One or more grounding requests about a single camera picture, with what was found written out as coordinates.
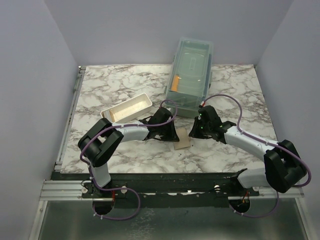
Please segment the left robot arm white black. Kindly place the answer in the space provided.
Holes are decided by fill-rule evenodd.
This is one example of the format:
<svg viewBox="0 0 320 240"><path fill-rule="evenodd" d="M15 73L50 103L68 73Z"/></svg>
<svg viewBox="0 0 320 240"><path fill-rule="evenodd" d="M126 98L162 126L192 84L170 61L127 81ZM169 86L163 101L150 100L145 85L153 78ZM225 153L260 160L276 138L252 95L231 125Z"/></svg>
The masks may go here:
<svg viewBox="0 0 320 240"><path fill-rule="evenodd" d="M78 141L80 159L87 163L94 181L93 191L101 198L111 191L108 161L121 143L155 139L163 142L179 142L174 125L174 115L160 107L153 115L134 123L112 123L101 118Z"/></svg>

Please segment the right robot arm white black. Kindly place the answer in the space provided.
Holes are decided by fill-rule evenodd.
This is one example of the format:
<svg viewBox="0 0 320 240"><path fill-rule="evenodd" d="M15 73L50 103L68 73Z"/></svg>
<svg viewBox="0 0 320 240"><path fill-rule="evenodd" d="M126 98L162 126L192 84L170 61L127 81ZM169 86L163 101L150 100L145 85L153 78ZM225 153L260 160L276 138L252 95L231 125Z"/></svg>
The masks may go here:
<svg viewBox="0 0 320 240"><path fill-rule="evenodd" d="M307 174L292 142L276 142L242 133L235 123L221 121L210 105L198 109L189 136L240 148L264 163L263 168L245 168L233 176L235 180L230 183L230 191L236 196L253 187L271 187L279 193L286 193Z"/></svg>

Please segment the white rectangular plastic tray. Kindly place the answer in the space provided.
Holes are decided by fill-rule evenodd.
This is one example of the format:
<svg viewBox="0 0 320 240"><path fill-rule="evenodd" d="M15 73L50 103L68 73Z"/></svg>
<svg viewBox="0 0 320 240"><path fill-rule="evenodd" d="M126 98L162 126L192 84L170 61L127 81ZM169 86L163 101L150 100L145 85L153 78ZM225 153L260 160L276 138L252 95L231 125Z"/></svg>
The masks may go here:
<svg viewBox="0 0 320 240"><path fill-rule="evenodd" d="M109 110L113 115L114 123L127 123L141 117L145 113L148 113L152 106L153 103L148 95L146 93L142 93L102 110L100 112L100 116L102 117L103 111Z"/></svg>

